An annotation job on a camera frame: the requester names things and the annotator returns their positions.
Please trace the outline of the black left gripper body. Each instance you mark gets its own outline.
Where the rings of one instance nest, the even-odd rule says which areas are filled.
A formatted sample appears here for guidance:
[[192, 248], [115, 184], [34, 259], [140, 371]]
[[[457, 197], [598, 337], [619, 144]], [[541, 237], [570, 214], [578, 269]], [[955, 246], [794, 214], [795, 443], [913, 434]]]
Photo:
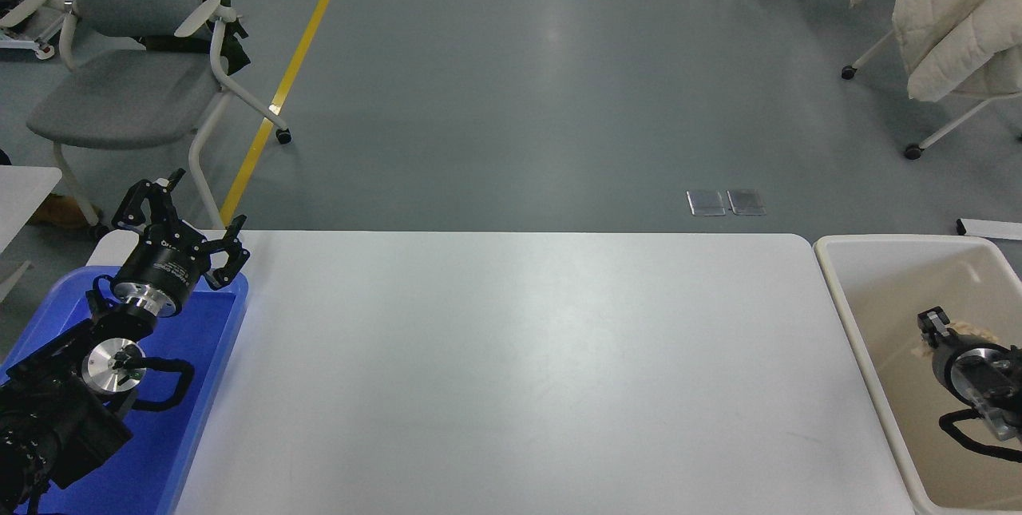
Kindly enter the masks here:
[[125, 300], [138, 288], [151, 288], [172, 303], [186, 303], [211, 266], [210, 256], [193, 249], [181, 251], [142, 242], [120, 269], [120, 298]]

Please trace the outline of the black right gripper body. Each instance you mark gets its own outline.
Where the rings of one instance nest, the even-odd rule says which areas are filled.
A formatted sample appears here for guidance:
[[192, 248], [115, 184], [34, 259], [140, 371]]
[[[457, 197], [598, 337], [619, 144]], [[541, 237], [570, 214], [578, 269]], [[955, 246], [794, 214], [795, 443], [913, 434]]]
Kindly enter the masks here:
[[950, 377], [953, 364], [962, 354], [972, 349], [970, 344], [963, 342], [937, 342], [933, 348], [932, 370], [934, 376], [938, 383], [955, 397], [961, 397], [961, 394], [953, 384], [953, 377]]

